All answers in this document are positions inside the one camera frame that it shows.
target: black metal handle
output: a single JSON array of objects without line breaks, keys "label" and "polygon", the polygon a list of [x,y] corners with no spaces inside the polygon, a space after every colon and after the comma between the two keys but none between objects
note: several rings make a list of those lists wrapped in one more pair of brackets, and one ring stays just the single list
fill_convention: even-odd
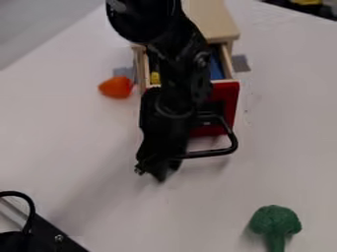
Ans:
[{"label": "black metal handle", "polygon": [[35,218],[35,205],[34,205],[33,200],[26,194],[21,193],[21,192],[16,192],[16,191],[0,192],[0,198],[4,198],[4,197],[17,197],[17,198],[24,199],[30,206],[30,213],[29,213],[27,222],[22,230],[24,235],[28,235],[32,229],[33,220]]},{"label": "black metal handle", "polygon": [[198,151],[198,152],[190,152],[185,155],[181,155],[176,157],[177,159],[191,159],[191,158],[209,158],[209,157],[216,157],[216,156],[224,156],[232,154],[237,150],[238,142],[236,134],[233,132],[229,124],[226,122],[225,118],[223,116],[217,115],[217,114],[210,114],[210,115],[204,115],[204,118],[208,119],[216,119],[218,120],[224,129],[226,130],[228,137],[231,140],[231,146],[225,149],[217,149],[217,150],[208,150],[208,151]]}]

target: yellow object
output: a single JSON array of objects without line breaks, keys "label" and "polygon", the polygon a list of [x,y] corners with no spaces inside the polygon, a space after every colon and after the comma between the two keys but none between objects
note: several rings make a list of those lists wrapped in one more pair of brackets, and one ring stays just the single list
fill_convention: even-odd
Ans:
[{"label": "yellow object", "polygon": [[159,85],[161,83],[161,75],[158,72],[151,73],[151,84]]},{"label": "yellow object", "polygon": [[322,0],[291,0],[294,4],[300,5],[318,5],[322,4]]}]

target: gray floor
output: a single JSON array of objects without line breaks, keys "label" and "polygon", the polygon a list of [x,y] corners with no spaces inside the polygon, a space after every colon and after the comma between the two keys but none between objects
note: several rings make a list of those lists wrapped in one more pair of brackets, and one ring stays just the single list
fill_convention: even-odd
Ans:
[{"label": "gray floor", "polygon": [[0,70],[101,3],[103,0],[0,0]]}]

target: black metal frame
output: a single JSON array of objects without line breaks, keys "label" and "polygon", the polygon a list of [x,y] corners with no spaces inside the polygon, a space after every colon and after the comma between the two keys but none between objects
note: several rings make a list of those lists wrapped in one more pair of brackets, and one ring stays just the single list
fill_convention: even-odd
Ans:
[{"label": "black metal frame", "polygon": [[220,116],[217,114],[209,114],[209,115],[199,115],[199,119],[205,121],[218,121],[224,128],[225,132],[227,132],[228,137],[231,140],[231,146],[225,149],[218,149],[218,150],[208,150],[208,151],[198,151],[198,152],[190,152],[185,155],[177,157],[177,159],[192,159],[192,158],[210,158],[210,157],[217,157],[217,156],[225,156],[232,154],[237,150],[238,142],[237,137],[234,131],[231,129],[230,125],[227,123],[224,116]]}]

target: wooden lid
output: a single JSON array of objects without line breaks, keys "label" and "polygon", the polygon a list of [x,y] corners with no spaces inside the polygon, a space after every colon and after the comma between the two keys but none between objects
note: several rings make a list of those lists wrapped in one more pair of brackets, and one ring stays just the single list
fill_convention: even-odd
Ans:
[{"label": "wooden lid", "polygon": [[186,15],[197,25],[209,43],[239,38],[239,30],[224,0],[181,0]]}]

